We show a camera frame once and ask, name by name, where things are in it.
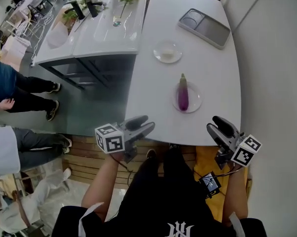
white sink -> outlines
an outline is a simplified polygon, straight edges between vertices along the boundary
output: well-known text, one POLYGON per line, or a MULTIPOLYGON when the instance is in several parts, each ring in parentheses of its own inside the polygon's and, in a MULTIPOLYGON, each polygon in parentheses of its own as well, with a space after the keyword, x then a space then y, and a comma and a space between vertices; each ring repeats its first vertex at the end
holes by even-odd
POLYGON ((74 57, 137 54, 147 0, 135 0, 133 4, 128 4, 121 18, 123 2, 102 1, 108 4, 108 8, 95 18, 89 16, 81 26, 74 57), (120 25, 114 26, 115 22, 120 22, 120 25))
MULTIPOLYGON (((58 15, 56 16, 53 23, 51 24, 51 27, 42 42, 40 50, 37 53, 36 63, 40 64, 40 63, 49 62, 49 61, 74 58, 73 50, 77 43, 80 31, 82 30, 81 29, 82 26, 80 28, 78 28, 80 26, 80 24, 82 23, 82 20, 75 22, 69 36, 67 37, 67 40, 62 45, 60 45, 58 47, 54 47, 54 46, 51 46, 47 40, 47 36, 50 34, 52 29, 55 27, 57 22, 60 20, 60 18, 62 17, 62 14, 64 13, 65 10, 66 10, 66 8, 63 7, 60 10, 60 12, 58 13, 58 15)), ((88 9, 84 10, 85 15, 88 12, 89 12, 88 9)))

eggplant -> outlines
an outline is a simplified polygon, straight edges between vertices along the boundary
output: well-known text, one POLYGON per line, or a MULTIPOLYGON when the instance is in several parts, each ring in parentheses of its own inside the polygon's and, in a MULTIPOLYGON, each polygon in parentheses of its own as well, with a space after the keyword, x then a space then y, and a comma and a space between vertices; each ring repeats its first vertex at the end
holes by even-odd
POLYGON ((184 74, 182 74, 182 77, 180 78, 180 81, 179 81, 178 106, 181 111, 186 111, 189 106, 187 80, 184 74))

plate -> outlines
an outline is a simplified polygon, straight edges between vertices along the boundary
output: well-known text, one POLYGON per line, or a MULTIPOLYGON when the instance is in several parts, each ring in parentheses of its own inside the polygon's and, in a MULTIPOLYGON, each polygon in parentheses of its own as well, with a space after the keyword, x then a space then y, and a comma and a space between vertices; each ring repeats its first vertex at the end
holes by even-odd
POLYGON ((201 106, 202 97, 201 97, 200 90, 198 89, 198 87, 194 83, 188 81, 187 82, 187 87, 188 87, 188 97, 189 97, 188 109, 186 111, 182 111, 182 110, 179 109, 179 106, 178 106, 179 83, 175 86, 175 88, 173 90, 172 103, 173 103, 173 106, 178 111, 180 111, 182 113, 193 113, 196 110, 198 110, 199 107, 201 106))
POLYGON ((153 50, 154 56, 163 63, 177 62, 183 55, 183 52, 178 48, 178 45, 170 40, 159 42, 153 50))

